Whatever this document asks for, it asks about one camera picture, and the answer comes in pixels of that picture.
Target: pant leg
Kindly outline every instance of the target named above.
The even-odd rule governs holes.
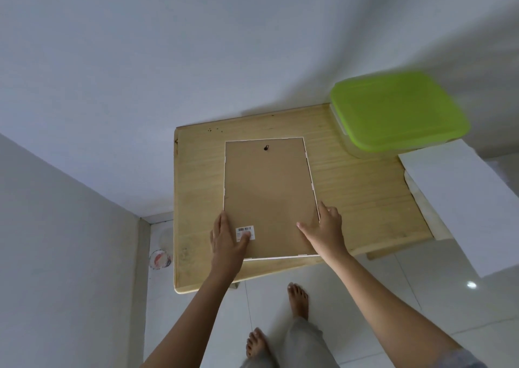
[[[323,333],[307,320],[297,317],[290,325],[283,345],[287,368],[339,368],[323,339]]]
[[[278,368],[278,365],[269,353],[263,351],[251,359],[247,358],[241,368]]]

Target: wooden tabletop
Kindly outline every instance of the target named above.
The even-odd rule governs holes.
[[[328,104],[183,126],[175,130],[174,148],[178,293],[198,290],[211,267],[209,231],[223,207],[225,142],[301,136],[317,198],[342,214],[342,232],[352,254],[432,237],[398,158],[349,155]],[[319,257],[245,261],[235,281],[319,262]]]

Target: green plastic container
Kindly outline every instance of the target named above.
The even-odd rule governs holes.
[[[357,157],[424,148],[470,130],[458,105],[419,71],[350,78],[336,83],[330,97],[348,151]]]

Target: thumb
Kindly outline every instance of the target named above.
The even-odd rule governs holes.
[[[246,231],[241,235],[240,242],[238,242],[238,249],[241,251],[245,251],[247,249],[247,245],[249,244],[249,240],[251,239],[251,232]]]
[[[295,225],[299,230],[301,230],[305,237],[308,238],[310,235],[310,227],[308,227],[307,224],[303,223],[302,221],[298,221]]]

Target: white label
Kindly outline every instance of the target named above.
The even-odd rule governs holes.
[[[247,227],[238,227],[236,229],[236,242],[240,242],[241,240],[241,235],[246,232],[246,231],[250,231],[251,232],[251,240],[254,240],[255,239],[255,235],[254,235],[254,226],[247,226]]]

